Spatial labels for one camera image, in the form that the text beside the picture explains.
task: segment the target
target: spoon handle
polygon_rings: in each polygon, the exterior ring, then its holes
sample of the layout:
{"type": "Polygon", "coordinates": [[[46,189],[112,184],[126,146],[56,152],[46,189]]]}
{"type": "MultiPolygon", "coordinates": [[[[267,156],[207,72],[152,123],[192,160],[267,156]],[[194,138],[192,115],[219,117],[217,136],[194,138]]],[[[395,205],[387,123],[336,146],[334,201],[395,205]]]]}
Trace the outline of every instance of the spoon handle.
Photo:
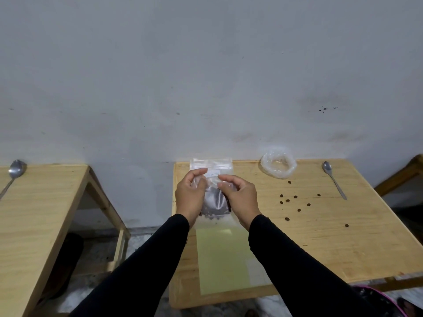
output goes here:
{"type": "Polygon", "coordinates": [[[9,181],[9,183],[4,187],[4,189],[0,193],[0,200],[3,198],[3,196],[5,195],[7,189],[9,189],[10,185],[13,183],[14,180],[15,179],[12,179],[11,181],[9,181]]]}
{"type": "Polygon", "coordinates": [[[338,185],[338,183],[336,182],[335,178],[332,175],[330,175],[330,177],[332,178],[333,182],[335,183],[335,186],[338,189],[339,193],[341,194],[342,198],[344,198],[345,200],[347,200],[346,199],[346,195],[343,193],[341,187],[338,185]]]}

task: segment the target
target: person's left hand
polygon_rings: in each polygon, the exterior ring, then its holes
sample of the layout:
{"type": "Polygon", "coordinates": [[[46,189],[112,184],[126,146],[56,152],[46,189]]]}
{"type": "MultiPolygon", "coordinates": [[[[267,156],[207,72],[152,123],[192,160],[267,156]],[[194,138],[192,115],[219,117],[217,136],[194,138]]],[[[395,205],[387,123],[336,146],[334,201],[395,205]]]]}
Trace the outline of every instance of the person's left hand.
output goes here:
{"type": "Polygon", "coordinates": [[[176,213],[183,215],[191,229],[203,207],[204,194],[206,193],[207,181],[203,176],[207,168],[200,168],[189,171],[176,186],[176,213]],[[191,187],[194,177],[202,176],[198,182],[198,188],[191,187]]]}

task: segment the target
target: silver spoon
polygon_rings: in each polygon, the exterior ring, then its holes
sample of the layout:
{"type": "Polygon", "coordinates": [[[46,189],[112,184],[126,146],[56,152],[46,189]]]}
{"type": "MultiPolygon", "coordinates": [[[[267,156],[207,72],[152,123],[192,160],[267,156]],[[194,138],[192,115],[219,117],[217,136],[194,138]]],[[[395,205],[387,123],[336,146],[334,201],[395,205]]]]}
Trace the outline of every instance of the silver spoon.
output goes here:
{"type": "Polygon", "coordinates": [[[12,162],[9,168],[9,176],[12,178],[11,181],[4,187],[3,191],[0,193],[0,200],[6,193],[7,189],[9,189],[10,185],[15,181],[16,178],[19,178],[25,173],[26,170],[26,163],[21,160],[15,160],[12,162]]]}
{"type": "Polygon", "coordinates": [[[338,191],[341,194],[342,198],[344,198],[346,200],[346,196],[342,192],[341,187],[338,186],[338,184],[336,183],[335,178],[332,176],[332,166],[330,165],[330,163],[328,161],[325,161],[324,163],[321,164],[321,167],[323,168],[323,171],[325,171],[325,173],[327,173],[328,175],[330,175],[330,177],[332,178],[333,182],[336,185],[336,188],[338,188],[338,191]]]}

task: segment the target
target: table top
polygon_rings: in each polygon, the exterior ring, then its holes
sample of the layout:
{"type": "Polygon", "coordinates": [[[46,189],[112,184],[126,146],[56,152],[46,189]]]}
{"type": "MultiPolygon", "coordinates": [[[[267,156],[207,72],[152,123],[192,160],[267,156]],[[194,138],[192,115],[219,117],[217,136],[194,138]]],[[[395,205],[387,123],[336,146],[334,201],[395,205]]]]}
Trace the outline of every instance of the table top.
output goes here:
{"type": "MultiPolygon", "coordinates": [[[[234,171],[256,185],[258,205],[265,216],[347,283],[423,271],[423,246],[354,166],[345,159],[328,159],[348,198],[344,200],[323,172],[323,161],[298,160],[297,169],[286,180],[266,175],[256,160],[234,161],[234,171]]],[[[188,162],[175,163],[173,191],[188,170],[188,162]]],[[[172,307],[182,309],[277,293],[273,285],[267,285],[201,295],[192,229],[170,283],[169,300],[172,307]]]]}
{"type": "MultiPolygon", "coordinates": [[[[88,165],[29,165],[0,200],[0,316],[35,306],[86,186],[88,165]]],[[[0,167],[0,190],[8,183],[0,167]]]]}

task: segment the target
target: pink rim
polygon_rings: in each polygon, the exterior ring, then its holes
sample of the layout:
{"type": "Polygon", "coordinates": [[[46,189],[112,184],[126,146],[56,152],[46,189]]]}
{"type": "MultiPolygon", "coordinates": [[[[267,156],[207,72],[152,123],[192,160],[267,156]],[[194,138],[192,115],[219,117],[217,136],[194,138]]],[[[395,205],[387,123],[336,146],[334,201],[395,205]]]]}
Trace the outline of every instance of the pink rim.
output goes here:
{"type": "Polygon", "coordinates": [[[401,307],[400,307],[400,306],[398,306],[398,305],[397,305],[397,303],[396,303],[396,302],[394,302],[391,298],[389,298],[389,297],[388,297],[387,295],[385,295],[384,293],[382,293],[382,292],[378,291],[377,289],[374,289],[374,288],[369,287],[369,286],[367,286],[367,285],[354,285],[353,287],[362,287],[362,288],[367,288],[367,289],[371,289],[371,290],[373,290],[373,291],[375,291],[375,292],[377,292],[377,293],[381,294],[383,297],[387,298],[387,299],[388,299],[391,303],[393,303],[393,304],[396,306],[396,308],[398,308],[398,310],[401,312],[401,314],[403,314],[403,315],[404,315],[404,317],[407,317],[407,314],[404,312],[404,310],[402,310],[402,309],[401,309],[401,307]]]}

